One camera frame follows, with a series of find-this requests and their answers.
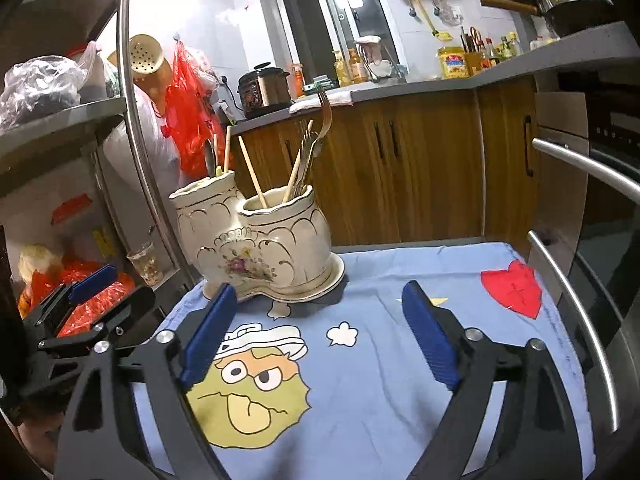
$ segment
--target cartoon eye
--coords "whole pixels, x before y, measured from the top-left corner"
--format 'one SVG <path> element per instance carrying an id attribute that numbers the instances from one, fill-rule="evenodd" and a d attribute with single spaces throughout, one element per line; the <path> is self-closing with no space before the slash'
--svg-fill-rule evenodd
<path id="1" fill-rule="evenodd" d="M 254 377 L 255 385 L 264 392 L 275 390 L 282 382 L 282 372 L 279 368 L 272 368 L 260 372 Z"/>
<path id="2" fill-rule="evenodd" d="M 246 366 L 242 361 L 231 361 L 222 368 L 222 380 L 228 384 L 242 381 L 246 377 Z"/>

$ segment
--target wooden cabinet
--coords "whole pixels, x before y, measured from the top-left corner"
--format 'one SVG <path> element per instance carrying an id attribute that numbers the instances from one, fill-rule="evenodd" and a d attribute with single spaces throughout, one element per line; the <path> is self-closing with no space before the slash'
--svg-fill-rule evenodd
<path id="1" fill-rule="evenodd" d="M 477 90 L 486 168 L 487 240 L 510 243 L 529 253 L 538 192 L 535 81 L 525 77 Z"/>
<path id="2" fill-rule="evenodd" d="M 263 190 L 287 183 L 300 145 L 295 122 L 242 135 Z M 238 186 L 255 194 L 233 143 Z M 481 235 L 481 137 L 471 91 L 398 96 L 334 108 L 311 183 L 335 246 Z"/>

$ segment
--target colander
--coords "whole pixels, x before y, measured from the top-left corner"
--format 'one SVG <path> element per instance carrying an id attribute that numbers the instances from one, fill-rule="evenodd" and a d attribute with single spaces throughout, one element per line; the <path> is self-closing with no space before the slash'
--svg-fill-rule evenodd
<path id="1" fill-rule="evenodd" d="M 160 43 L 147 34 L 138 34 L 131 38 L 129 51 L 131 70 L 135 79 L 157 72 L 164 61 Z"/>

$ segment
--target window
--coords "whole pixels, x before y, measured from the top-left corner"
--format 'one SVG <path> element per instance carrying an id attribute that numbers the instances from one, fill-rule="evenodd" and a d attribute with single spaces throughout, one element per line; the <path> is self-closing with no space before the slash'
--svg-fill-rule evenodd
<path id="1" fill-rule="evenodd" d="M 294 63 L 302 63 L 305 80 L 336 78 L 335 57 L 344 59 L 361 36 L 375 35 L 395 62 L 398 54 L 380 0 L 277 0 Z"/>

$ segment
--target yellow plastic jar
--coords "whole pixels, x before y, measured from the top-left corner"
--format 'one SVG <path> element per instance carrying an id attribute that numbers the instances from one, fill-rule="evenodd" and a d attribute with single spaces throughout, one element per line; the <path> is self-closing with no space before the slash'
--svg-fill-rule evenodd
<path id="1" fill-rule="evenodd" d="M 465 51 L 461 46 L 443 46 L 438 49 L 438 57 L 444 79 L 469 77 Z"/>

